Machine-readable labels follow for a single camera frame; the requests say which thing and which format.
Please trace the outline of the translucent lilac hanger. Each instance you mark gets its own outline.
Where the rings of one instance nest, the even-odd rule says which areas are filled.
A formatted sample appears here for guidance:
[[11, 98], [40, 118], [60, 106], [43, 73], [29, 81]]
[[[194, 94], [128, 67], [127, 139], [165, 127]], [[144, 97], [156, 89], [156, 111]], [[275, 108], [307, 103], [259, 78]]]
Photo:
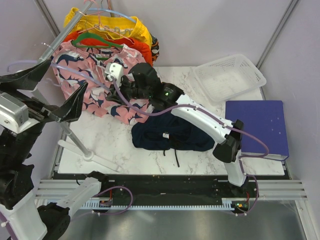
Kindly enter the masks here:
[[[6, 67], [6, 71], [9, 72], [10, 71], [10, 67], [14, 66], [14, 65], [23, 65], [23, 64], [33, 64], [33, 65], [35, 65], [36, 63], [37, 63], [36, 60], [17, 60], [17, 61], [14, 61], [14, 62], [11, 62], [10, 64], [8, 64], [7, 67]], [[94, 82], [96, 85], [98, 85], [99, 87], [103, 88], [104, 90], [106, 90], [108, 92], [110, 91], [110, 89], [107, 86], [105, 86], [103, 83], [101, 83], [100, 81], [94, 79], [93, 77], [85, 75], [84, 73], [76, 71], [76, 70], [74, 70], [72, 68], [68, 68], [68, 67], [65, 67], [65, 66], [58, 65], [56, 63], [51, 63], [50, 65], [53, 68], [66, 70], [66, 71], [68, 71], [70, 73], [73, 73], [75, 75], [82, 76], [86, 80]]]

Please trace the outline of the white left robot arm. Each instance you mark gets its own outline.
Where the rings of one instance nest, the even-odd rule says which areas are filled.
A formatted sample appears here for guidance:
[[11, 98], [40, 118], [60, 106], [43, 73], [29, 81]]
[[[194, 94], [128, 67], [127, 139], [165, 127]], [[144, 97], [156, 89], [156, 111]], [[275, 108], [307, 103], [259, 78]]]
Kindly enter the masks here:
[[69, 195], [56, 203], [35, 205], [34, 166], [24, 162], [47, 123], [77, 121], [87, 84], [83, 83], [62, 106], [48, 105], [24, 95], [33, 90], [51, 66], [47, 59], [34, 67], [0, 78], [0, 218], [13, 240], [57, 240], [72, 216], [91, 197], [110, 191], [107, 177], [93, 171]]

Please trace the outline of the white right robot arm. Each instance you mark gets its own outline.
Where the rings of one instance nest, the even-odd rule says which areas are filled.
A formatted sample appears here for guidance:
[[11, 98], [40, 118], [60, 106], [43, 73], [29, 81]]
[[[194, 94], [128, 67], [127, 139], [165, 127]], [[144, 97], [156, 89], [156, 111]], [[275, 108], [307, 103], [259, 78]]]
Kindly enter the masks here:
[[149, 117], [171, 112], [174, 116], [180, 117], [206, 132], [217, 144], [213, 155], [224, 163], [230, 183], [230, 193], [235, 197], [242, 196], [247, 191], [245, 183], [247, 177], [240, 161], [241, 139], [245, 134], [240, 128], [242, 122], [231, 122], [207, 111], [177, 86], [161, 82], [155, 69], [148, 63], [139, 63], [133, 70], [136, 81], [147, 81], [146, 90], [151, 91], [149, 101], [159, 112], [147, 113], [130, 104], [120, 90], [120, 87], [125, 85], [123, 67], [118, 63], [108, 63], [105, 69], [106, 77], [113, 82], [115, 91], [122, 101], [134, 111]]

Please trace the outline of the navy blue shorts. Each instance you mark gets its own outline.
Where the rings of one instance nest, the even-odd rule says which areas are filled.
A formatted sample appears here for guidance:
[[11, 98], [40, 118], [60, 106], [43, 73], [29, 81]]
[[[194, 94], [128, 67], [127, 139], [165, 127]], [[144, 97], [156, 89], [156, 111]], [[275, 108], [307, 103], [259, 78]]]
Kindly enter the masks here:
[[136, 123], [131, 129], [131, 136], [135, 148], [162, 151], [164, 155], [173, 149], [178, 167], [177, 151], [205, 152], [215, 145], [215, 141], [203, 130], [170, 112], [150, 116], [144, 123]]

